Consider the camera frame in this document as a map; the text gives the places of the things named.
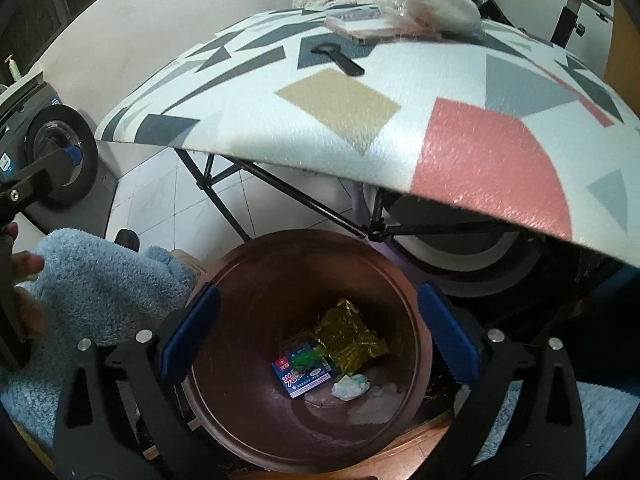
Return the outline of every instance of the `silver screw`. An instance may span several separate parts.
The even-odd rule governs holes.
[[[549,339],[549,346],[551,346],[551,348],[553,348],[554,350],[562,350],[564,344],[557,337],[552,337],[551,339]]]
[[[148,343],[149,341],[151,341],[151,338],[153,336],[154,336],[154,333],[151,332],[151,330],[147,330],[145,328],[144,330],[141,330],[136,334],[136,341],[139,343]]]
[[[504,341],[504,332],[502,330],[498,330],[497,328],[492,328],[489,332],[486,333],[486,336],[489,338],[489,341],[494,343],[501,343]]]
[[[80,341],[78,341],[78,350],[81,352],[87,351],[91,348],[91,340],[88,337],[83,337]]]

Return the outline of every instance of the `blue fluffy fabric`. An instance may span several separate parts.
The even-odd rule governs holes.
[[[153,328],[184,306],[196,276],[164,249],[138,254],[74,229],[52,232],[34,252],[44,256],[45,268],[36,282],[23,286],[40,303],[46,331],[22,370],[0,368],[0,400],[50,451],[60,391],[78,340],[111,345]]]
[[[491,458],[496,454],[504,434],[507,431],[511,415],[518,402],[522,382],[514,382],[509,385],[504,402],[495,419],[494,426],[484,442],[476,463]],[[456,396],[455,412],[458,414],[462,404],[469,394],[469,389],[464,386]],[[584,417],[585,436],[587,443],[587,473],[589,473],[600,460],[609,452],[626,425],[636,411],[640,399],[596,384],[578,383],[578,394],[582,405]]]

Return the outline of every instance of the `wooden floor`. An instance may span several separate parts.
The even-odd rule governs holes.
[[[450,415],[424,424],[400,435],[371,458],[347,469],[318,475],[277,472],[236,473],[232,480],[407,480],[447,431]]]

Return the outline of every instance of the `blue cardboard box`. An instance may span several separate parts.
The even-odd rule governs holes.
[[[306,350],[311,350],[311,346],[308,343],[304,343],[292,353],[286,354],[276,362],[271,363],[271,367],[273,367],[280,382],[292,399],[331,379],[331,365],[323,357],[317,362],[317,366],[311,370],[299,372],[293,369],[291,358]]]

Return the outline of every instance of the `gold wrapper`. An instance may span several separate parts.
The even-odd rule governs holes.
[[[360,319],[350,301],[340,299],[316,326],[313,336],[320,354],[328,355],[341,373],[351,375],[374,357],[389,353],[384,339],[379,339]]]

